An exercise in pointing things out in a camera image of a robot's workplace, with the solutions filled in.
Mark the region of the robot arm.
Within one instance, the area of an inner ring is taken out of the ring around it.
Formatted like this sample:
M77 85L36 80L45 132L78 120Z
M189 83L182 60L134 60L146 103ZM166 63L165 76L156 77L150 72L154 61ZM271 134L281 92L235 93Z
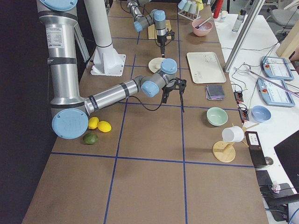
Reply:
M177 63L164 59L151 76L137 76L103 92L80 96L75 47L88 60L89 54L82 37L77 17L75 0L39 0L38 17L45 25L49 57L47 60L54 89L50 102L52 129L64 139L75 139L88 128L88 116L140 91L153 97L160 90L175 85ZM113 47L105 3L102 0L87 0L85 7L92 28L96 50L91 73L93 75L121 76L126 55Z
M134 28L141 32L151 25L155 25L157 42L162 58L165 58L165 45L167 41L166 16L163 10L153 9L147 15L143 15L139 8L144 7L150 0L129 0L127 10L134 18Z

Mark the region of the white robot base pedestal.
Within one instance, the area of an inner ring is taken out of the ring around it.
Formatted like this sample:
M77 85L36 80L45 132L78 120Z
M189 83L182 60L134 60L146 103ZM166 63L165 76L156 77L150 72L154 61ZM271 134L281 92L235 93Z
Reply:
M113 47L105 2L85 0L84 3L96 43L91 74L119 77L123 73L126 55L119 54Z

